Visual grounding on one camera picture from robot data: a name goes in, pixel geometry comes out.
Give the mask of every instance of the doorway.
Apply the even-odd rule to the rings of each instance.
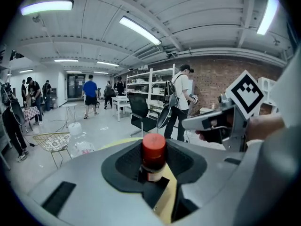
[[[81,92],[85,84],[85,74],[68,74],[67,75],[67,95],[69,98],[81,98]]]

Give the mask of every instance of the chair seat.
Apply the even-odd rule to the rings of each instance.
[[[137,117],[132,116],[131,123],[133,126],[136,126],[141,129],[141,122]],[[148,132],[151,129],[154,129],[156,126],[157,126],[157,120],[154,120],[149,117],[143,118],[143,131]]]

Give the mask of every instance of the sneaker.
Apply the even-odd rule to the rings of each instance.
[[[24,161],[26,158],[27,158],[27,156],[24,153],[22,153],[21,156],[18,156],[18,158],[16,159],[16,161],[17,162],[21,162],[21,161]]]
[[[25,155],[28,155],[28,150],[26,148],[22,149]]]

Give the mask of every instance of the floor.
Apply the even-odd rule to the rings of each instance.
[[[96,150],[106,146],[107,144],[116,142],[121,139],[130,138],[130,135],[138,130],[137,127],[130,123],[130,109],[126,109],[125,114],[120,114],[120,122],[117,122],[117,117],[112,116],[112,109],[110,106],[106,110],[103,109],[104,102],[102,101],[98,109],[99,115],[94,116],[92,109],[90,110],[89,118],[83,119],[83,113],[85,106],[83,102],[76,102],[75,111],[77,115],[77,122],[81,123],[83,131],[87,132],[89,142],[91,142]],[[45,112],[42,125],[33,125],[33,131],[29,130],[25,133],[25,138],[28,142],[37,144],[32,138],[34,135],[42,133],[51,133],[60,129],[64,125],[65,108],[60,107],[50,112]],[[165,128],[159,130],[160,134],[164,134]],[[68,132],[68,129],[64,127],[63,132]],[[172,138],[176,138],[177,129],[174,128]],[[190,143],[214,147],[223,149],[222,145],[209,144],[207,142],[200,141],[194,133],[186,132],[185,138]],[[51,153],[44,151],[42,147],[30,147],[28,146],[29,154],[27,159],[23,162],[16,162],[18,156],[14,148],[8,149],[4,154],[5,159],[9,163],[11,170],[6,171],[8,180],[13,188],[20,190],[24,193],[28,193],[34,186],[39,183],[43,178],[47,177],[50,173],[57,170],[55,163],[52,159]],[[62,152],[63,162],[66,163],[70,160],[67,152]],[[54,158],[58,166],[62,159],[58,153],[54,154]]]

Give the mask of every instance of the wire chair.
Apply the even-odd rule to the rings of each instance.
[[[70,133],[68,132],[57,132],[57,133],[46,133],[46,134],[39,134],[33,136],[33,139],[40,145],[45,151],[50,152],[52,159],[58,169],[58,166],[55,162],[53,157],[53,153],[58,152],[62,158],[61,165],[63,163],[63,157],[61,155],[62,151],[67,151],[68,155],[70,156],[67,147],[70,140]]]

